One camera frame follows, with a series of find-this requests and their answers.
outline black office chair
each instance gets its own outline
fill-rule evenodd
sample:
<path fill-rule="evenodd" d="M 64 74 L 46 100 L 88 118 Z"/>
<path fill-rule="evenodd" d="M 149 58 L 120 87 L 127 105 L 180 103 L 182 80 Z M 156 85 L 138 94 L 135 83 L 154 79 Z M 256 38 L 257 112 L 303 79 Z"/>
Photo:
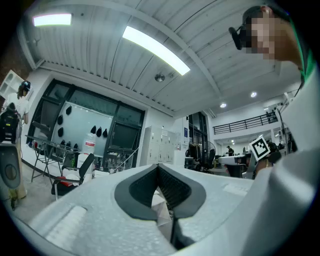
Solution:
<path fill-rule="evenodd" d="M 94 154 L 89 154 L 86 160 L 83 162 L 80 168 L 71 168 L 67 166 L 62 166 L 61 175 L 63 175 L 64 169 L 68 170 L 79 170 L 80 180 L 74 180 L 74 179 L 65 179 L 62 177 L 56 177 L 54 178 L 54 182 L 52 184 L 51 188 L 51 194 L 55 195 L 55 199 L 58 200 L 58 196 L 64 196 L 65 194 L 69 193 L 70 191 L 74 190 L 77 186 L 71 185 L 66 186 L 62 184 L 61 182 L 70 182 L 70 183 L 79 183 L 81 185 L 84 182 L 84 177 L 87 172 L 87 169 L 90 167 L 90 165 L 93 163 L 95 159 Z"/>

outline white cabinet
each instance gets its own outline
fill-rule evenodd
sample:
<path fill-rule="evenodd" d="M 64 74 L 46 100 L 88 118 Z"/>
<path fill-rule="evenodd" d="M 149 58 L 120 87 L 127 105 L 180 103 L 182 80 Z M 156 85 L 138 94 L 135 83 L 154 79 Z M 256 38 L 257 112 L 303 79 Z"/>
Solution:
<path fill-rule="evenodd" d="M 148 161 L 157 161 L 159 155 L 159 144 L 150 143 Z"/>
<path fill-rule="evenodd" d="M 140 166 L 173 163 L 177 136 L 175 133 L 150 126 L 145 128 Z"/>
<path fill-rule="evenodd" d="M 174 152 L 175 152 L 175 148 L 173 146 L 168 146 L 167 152 L 166 152 L 166 161 L 167 162 L 172 162 L 173 161 Z"/>
<path fill-rule="evenodd" d="M 160 145 L 159 147 L 159 156 L 158 156 L 158 161 L 159 162 L 164 162 L 167 159 L 167 146 L 166 145 Z"/>

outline black rubber seal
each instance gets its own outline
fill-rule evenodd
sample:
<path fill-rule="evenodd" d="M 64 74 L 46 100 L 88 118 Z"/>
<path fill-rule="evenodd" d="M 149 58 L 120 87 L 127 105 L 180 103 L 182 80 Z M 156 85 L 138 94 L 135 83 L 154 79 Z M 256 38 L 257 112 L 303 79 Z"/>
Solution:
<path fill-rule="evenodd" d="M 188 218 L 196 214 L 206 200 L 205 188 L 198 182 L 159 164 L 158 186 L 173 207 L 174 217 Z"/>
<path fill-rule="evenodd" d="M 152 198 L 157 189 L 157 169 L 153 164 L 121 181 L 115 188 L 114 198 L 119 207 L 130 217 L 145 221 L 157 221 L 157 214 L 151 209 Z"/>
<path fill-rule="evenodd" d="M 184 236 L 178 220 L 192 217 L 206 200 L 204 187 L 171 170 L 153 164 L 151 167 L 121 181 L 115 188 L 114 198 L 119 207 L 130 217 L 139 220 L 157 221 L 151 209 L 152 198 L 159 187 L 168 204 L 173 208 L 173 224 L 170 243 L 180 250 L 195 241 Z"/>

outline headset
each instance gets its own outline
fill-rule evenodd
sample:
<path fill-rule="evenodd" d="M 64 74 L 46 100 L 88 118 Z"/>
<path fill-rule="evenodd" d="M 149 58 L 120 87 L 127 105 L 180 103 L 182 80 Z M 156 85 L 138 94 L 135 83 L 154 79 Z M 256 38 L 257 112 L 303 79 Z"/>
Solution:
<path fill-rule="evenodd" d="M 31 90 L 31 83 L 25 80 L 20 84 L 19 87 L 22 88 L 23 91 L 29 92 Z"/>
<path fill-rule="evenodd" d="M 280 17 L 281 19 L 290 22 L 289 14 L 285 12 L 284 10 L 279 10 L 278 8 L 274 6 L 269 6 L 273 11 L 273 13 Z M 235 29 L 234 27 L 229 27 L 229 33 L 232 36 L 232 39 L 234 41 L 235 47 L 238 50 L 242 50 L 242 48 L 251 48 L 251 29 L 248 29 L 248 27 L 251 25 L 251 19 L 257 18 L 262 14 L 262 10 L 260 6 L 253 6 L 246 10 L 242 16 L 242 25 Z"/>

